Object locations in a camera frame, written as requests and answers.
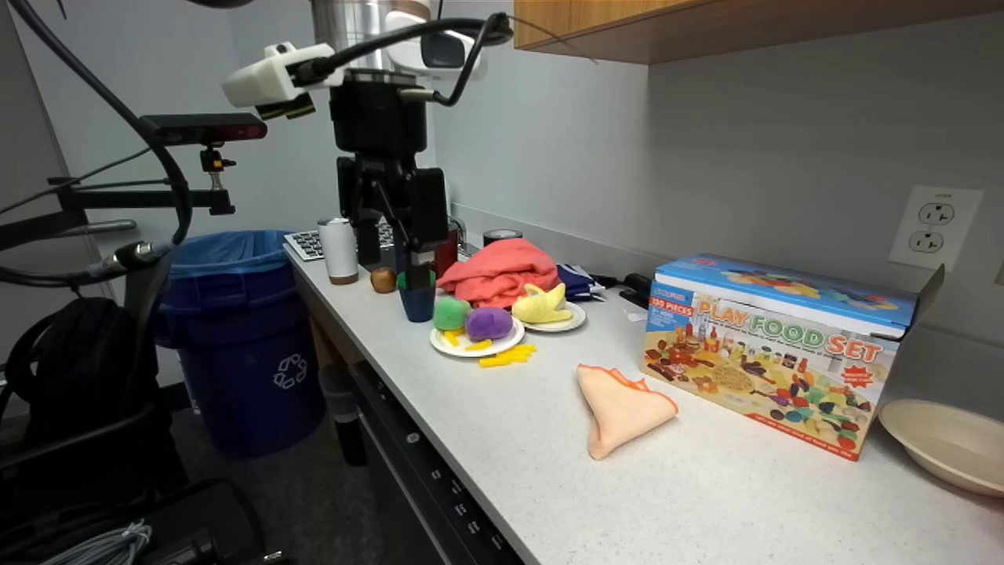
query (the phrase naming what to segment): cardboard box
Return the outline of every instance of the cardboard box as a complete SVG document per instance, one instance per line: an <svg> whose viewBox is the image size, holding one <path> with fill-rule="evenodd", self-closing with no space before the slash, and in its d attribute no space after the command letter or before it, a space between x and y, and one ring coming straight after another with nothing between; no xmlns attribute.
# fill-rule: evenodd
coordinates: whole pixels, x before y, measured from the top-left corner
<svg viewBox="0 0 1004 565"><path fill-rule="evenodd" d="M916 299L681 257L657 270L643 366L856 460Z"/></svg>

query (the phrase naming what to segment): overhead cabinet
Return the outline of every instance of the overhead cabinet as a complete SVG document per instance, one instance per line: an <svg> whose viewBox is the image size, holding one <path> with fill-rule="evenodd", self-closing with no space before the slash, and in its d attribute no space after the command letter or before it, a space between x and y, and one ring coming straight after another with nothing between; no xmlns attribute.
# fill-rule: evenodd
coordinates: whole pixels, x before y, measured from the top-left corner
<svg viewBox="0 0 1004 565"><path fill-rule="evenodd" d="M992 10L1004 0L515 0L515 44L665 61Z"/></svg>

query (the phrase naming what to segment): electrical outlet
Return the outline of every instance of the electrical outlet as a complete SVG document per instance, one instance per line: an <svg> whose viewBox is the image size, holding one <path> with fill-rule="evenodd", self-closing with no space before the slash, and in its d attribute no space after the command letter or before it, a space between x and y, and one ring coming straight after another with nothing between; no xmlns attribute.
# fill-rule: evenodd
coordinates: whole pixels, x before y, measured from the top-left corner
<svg viewBox="0 0 1004 565"><path fill-rule="evenodd" d="M954 266L977 220L983 190L948 185L912 185L901 232L889 251L893 263Z"/></svg>

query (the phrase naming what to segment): paper plate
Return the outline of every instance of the paper plate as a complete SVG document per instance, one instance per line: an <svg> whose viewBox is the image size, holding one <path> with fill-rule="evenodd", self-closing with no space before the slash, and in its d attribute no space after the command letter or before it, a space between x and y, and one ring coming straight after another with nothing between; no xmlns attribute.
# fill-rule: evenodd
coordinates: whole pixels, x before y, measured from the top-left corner
<svg viewBox="0 0 1004 565"><path fill-rule="evenodd" d="M582 329L586 324L586 310L575 300L564 300L564 310L572 310L568 320L561 324L527 324L527 331L572 331Z"/></svg>
<svg viewBox="0 0 1004 565"><path fill-rule="evenodd" d="M951 403L901 399L880 413L910 459L935 478L1004 495L1004 422Z"/></svg>
<svg viewBox="0 0 1004 565"><path fill-rule="evenodd" d="M442 331L430 329L430 345L449 356L486 356L515 347L523 340L523 324L510 318L510 329L506 340L492 341L488 347L471 351L471 340L461 336L457 345L445 341Z"/></svg>

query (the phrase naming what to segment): trash bin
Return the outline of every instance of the trash bin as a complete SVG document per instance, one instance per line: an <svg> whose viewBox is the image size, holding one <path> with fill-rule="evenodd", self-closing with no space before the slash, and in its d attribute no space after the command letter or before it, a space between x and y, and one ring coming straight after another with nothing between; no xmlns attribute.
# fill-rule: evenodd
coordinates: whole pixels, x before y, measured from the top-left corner
<svg viewBox="0 0 1004 565"><path fill-rule="evenodd" d="M281 232L217 232L179 244L158 341L179 351L187 393L226 459L278 450L327 412Z"/></svg>

